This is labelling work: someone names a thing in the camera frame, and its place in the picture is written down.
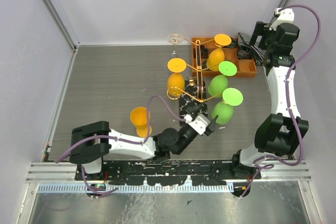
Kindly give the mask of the orange goblet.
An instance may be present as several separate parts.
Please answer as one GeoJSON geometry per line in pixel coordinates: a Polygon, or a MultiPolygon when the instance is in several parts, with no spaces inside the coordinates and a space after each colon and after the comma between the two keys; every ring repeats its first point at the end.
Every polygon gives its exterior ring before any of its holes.
{"type": "Polygon", "coordinates": [[[145,107],[137,107],[130,113],[130,120],[136,128],[139,137],[146,138],[152,133],[152,127],[148,126],[147,109],[145,107]]]}
{"type": "Polygon", "coordinates": [[[186,69],[187,64],[181,58],[173,58],[168,61],[167,67],[172,72],[167,80],[168,94],[172,97],[178,97],[185,89],[185,80],[181,72],[186,69]]]}
{"type": "Polygon", "coordinates": [[[232,39],[228,35],[217,34],[214,42],[217,48],[210,53],[206,63],[206,69],[210,71],[218,71],[219,64],[225,60],[223,47],[230,45],[232,39]]]}

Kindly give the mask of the green goblet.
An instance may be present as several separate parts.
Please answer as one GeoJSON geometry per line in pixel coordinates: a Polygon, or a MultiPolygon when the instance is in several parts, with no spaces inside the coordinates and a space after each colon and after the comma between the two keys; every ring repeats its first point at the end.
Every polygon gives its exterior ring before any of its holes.
{"type": "Polygon", "coordinates": [[[220,125],[228,123],[233,116],[234,107],[241,105],[243,100],[243,94],[238,89],[225,89],[222,93],[222,101],[217,103],[212,110],[212,119],[220,125]]]}
{"type": "Polygon", "coordinates": [[[234,76],[237,73],[237,67],[230,61],[223,61],[218,65],[220,75],[215,76],[208,85],[210,96],[221,97],[225,89],[228,88],[227,77],[234,76]]]}

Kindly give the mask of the orange goblet front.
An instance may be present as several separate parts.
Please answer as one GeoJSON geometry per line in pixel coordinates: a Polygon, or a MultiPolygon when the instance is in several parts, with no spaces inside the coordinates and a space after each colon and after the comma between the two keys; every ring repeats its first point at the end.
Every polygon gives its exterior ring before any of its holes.
{"type": "Polygon", "coordinates": [[[139,137],[146,138],[152,133],[152,127],[148,126],[147,109],[145,107],[137,107],[130,113],[130,120],[136,128],[139,137]]]}

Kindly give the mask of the gold wine glass rack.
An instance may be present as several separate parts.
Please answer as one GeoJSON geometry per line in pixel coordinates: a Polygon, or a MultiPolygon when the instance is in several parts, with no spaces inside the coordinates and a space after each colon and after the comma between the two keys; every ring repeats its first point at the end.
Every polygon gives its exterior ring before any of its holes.
{"type": "Polygon", "coordinates": [[[214,77],[204,77],[203,72],[205,72],[206,69],[206,63],[201,63],[201,45],[214,41],[214,39],[211,39],[209,41],[206,41],[204,43],[201,43],[199,40],[196,42],[191,42],[191,44],[195,45],[195,52],[196,52],[196,68],[194,68],[192,65],[187,64],[186,69],[181,72],[182,76],[185,80],[185,89],[182,93],[182,95],[179,95],[178,97],[172,97],[168,94],[167,90],[167,96],[171,100],[179,100],[180,105],[180,113],[186,114],[186,109],[189,105],[202,105],[201,112],[205,112],[205,116],[208,116],[208,110],[207,110],[207,102],[213,98],[218,98],[214,96],[210,96],[208,93],[208,85],[210,84],[211,80],[214,77]]]}

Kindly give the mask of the clear champagne flute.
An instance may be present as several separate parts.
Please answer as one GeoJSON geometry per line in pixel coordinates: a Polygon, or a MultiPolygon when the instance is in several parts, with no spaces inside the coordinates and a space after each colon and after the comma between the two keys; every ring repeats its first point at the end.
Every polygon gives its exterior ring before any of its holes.
{"type": "Polygon", "coordinates": [[[170,34],[167,37],[167,41],[173,45],[173,50],[171,57],[172,58],[177,58],[177,53],[176,53],[176,46],[180,44],[183,41],[183,37],[180,34],[170,34]]]}

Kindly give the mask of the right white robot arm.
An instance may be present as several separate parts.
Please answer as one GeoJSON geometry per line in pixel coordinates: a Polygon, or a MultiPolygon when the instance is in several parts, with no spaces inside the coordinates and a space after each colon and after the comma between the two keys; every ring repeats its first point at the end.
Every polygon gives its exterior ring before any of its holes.
{"type": "Polygon", "coordinates": [[[254,175],[256,165],[263,159],[282,159],[294,154],[308,131],[309,123],[301,118],[293,87],[295,59],[291,51],[299,31],[289,22],[276,28],[264,22],[255,25],[250,44],[261,38],[259,47],[265,51],[262,64],[271,95],[271,113],[257,129],[254,143],[232,156],[230,172],[237,179],[254,175]]]}

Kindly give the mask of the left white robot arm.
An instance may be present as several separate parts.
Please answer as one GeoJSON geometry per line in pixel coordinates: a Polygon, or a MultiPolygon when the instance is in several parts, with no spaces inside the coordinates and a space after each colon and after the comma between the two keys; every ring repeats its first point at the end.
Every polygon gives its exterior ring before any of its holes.
{"type": "Polygon", "coordinates": [[[71,147],[66,155],[72,164],[84,166],[93,180],[104,176],[102,161],[109,153],[150,161],[167,160],[171,154],[180,155],[197,136],[209,136],[215,131],[218,115],[209,120],[202,112],[196,114],[200,107],[197,105],[187,109],[186,122],[179,130],[166,128],[147,140],[112,130],[107,121],[77,127],[72,130],[71,147]]]}

